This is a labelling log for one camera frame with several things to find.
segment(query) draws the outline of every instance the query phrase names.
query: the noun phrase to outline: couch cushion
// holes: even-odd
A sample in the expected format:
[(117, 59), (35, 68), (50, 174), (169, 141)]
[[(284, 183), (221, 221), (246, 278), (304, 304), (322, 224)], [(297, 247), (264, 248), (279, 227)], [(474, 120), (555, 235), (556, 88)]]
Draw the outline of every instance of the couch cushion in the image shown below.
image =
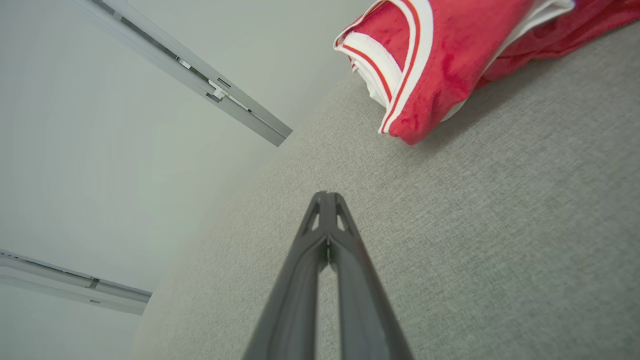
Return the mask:
[(240, 359), (319, 190), (345, 197), (416, 359), (639, 357), (638, 44), (634, 24), (531, 63), (413, 147), (348, 78), (164, 278), (134, 357)]

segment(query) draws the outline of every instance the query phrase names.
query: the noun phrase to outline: folded red clothing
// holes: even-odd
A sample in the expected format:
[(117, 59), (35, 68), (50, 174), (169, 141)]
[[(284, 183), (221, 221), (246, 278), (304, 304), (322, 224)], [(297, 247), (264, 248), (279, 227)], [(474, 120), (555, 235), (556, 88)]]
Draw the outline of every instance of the folded red clothing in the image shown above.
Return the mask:
[(386, 107), (378, 131), (411, 145), (473, 89), (638, 18), (640, 0), (377, 1), (334, 48)]

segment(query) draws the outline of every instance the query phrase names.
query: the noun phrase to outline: red and white garment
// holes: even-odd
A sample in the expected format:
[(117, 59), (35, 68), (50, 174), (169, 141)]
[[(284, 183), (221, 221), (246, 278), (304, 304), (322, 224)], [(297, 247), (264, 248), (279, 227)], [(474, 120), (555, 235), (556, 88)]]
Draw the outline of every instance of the red and white garment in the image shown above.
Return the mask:
[[(378, 132), (411, 145), (460, 109), (477, 86), (640, 17), (640, 0), (577, 2), (576, 7), (573, 0), (381, 0), (333, 46), (349, 56), (369, 95), (386, 107)], [(621, 8), (613, 11), (618, 16), (603, 17), (613, 3)], [(585, 35), (580, 27), (594, 19), (600, 31)]]

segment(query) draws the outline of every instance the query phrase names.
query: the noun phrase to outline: gray upholstery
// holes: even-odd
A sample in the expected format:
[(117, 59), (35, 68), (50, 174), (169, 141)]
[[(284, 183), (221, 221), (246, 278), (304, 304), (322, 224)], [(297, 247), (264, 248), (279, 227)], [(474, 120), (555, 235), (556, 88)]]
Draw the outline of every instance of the gray upholstery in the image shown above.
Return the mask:
[(319, 190), (345, 197), (416, 359), (640, 357), (639, 44), (634, 24), (531, 63), (414, 147), (348, 78), (165, 277), (134, 357), (241, 358)]

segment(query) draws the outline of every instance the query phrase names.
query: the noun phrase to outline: red garment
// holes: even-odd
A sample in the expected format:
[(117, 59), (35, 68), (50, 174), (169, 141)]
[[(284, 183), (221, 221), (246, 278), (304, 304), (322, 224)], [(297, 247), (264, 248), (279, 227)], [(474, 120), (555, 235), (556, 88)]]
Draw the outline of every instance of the red garment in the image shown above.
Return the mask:
[(379, 132), (411, 145), (457, 111), (474, 88), (640, 18), (640, 0), (577, 1), (570, 13), (528, 32), (571, 10), (572, 0), (378, 1), (334, 48), (349, 55), (372, 97), (387, 108)]

